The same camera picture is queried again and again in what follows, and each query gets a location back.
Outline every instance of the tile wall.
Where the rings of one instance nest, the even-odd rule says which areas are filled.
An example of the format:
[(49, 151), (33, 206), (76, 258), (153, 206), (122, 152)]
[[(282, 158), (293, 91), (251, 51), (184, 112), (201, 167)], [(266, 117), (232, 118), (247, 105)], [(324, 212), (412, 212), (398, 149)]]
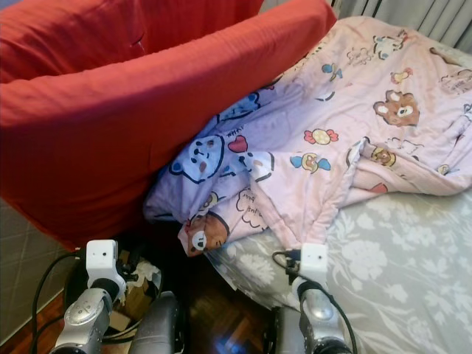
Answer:
[[(66, 251), (57, 241), (0, 200), (0, 343), (30, 320), (38, 282), (63, 253)], [(73, 263), (68, 258), (55, 266), (44, 284), (39, 307), (63, 288)]]

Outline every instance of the cartoon print blanket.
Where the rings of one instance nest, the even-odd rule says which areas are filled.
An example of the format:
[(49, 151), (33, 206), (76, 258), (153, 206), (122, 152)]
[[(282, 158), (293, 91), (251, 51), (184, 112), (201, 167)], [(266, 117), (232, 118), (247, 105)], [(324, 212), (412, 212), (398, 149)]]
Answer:
[(267, 227), (298, 248), (324, 242), (340, 207), (378, 193), (468, 188), (472, 70), (435, 44), (373, 18), (339, 21), (212, 118), (162, 171), (145, 217), (182, 222), (188, 255)]

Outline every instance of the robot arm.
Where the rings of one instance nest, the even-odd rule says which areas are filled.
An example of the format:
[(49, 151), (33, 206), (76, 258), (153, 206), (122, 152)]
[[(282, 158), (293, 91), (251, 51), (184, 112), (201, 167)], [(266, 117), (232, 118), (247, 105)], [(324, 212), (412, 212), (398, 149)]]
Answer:
[[(300, 301), (300, 312), (291, 308), (279, 310), (274, 353), (351, 354), (341, 330), (338, 311), (341, 308), (325, 290), (327, 246), (305, 243), (301, 251), (277, 253), (283, 253), (287, 257), (285, 269), (291, 281), (292, 292)], [(302, 336), (293, 330), (297, 321)], [(304, 344), (303, 348), (300, 347), (300, 341)], [(355, 339), (353, 348), (356, 354)]]
[(67, 309), (64, 329), (51, 354), (100, 353), (113, 303), (125, 293), (126, 282), (116, 267), (117, 242), (90, 241), (86, 251), (89, 289)]

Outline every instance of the mattress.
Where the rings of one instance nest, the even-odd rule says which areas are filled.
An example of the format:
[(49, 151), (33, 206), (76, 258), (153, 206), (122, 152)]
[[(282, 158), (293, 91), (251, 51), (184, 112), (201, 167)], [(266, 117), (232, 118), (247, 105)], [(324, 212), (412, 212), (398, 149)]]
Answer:
[[(329, 229), (328, 288), (361, 353), (469, 353), (472, 190), (451, 197), (392, 193), (342, 209)], [(207, 257), (261, 305), (298, 307), (271, 259), (270, 230)]]

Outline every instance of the red sofa back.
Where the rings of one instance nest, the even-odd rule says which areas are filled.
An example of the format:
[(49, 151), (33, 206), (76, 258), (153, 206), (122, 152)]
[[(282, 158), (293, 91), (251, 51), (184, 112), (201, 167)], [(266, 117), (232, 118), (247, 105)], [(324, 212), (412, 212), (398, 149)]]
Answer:
[(2, 198), (68, 247), (143, 222), (155, 172), (336, 20), (325, 0), (250, 18), (261, 3), (24, 0), (2, 11)]

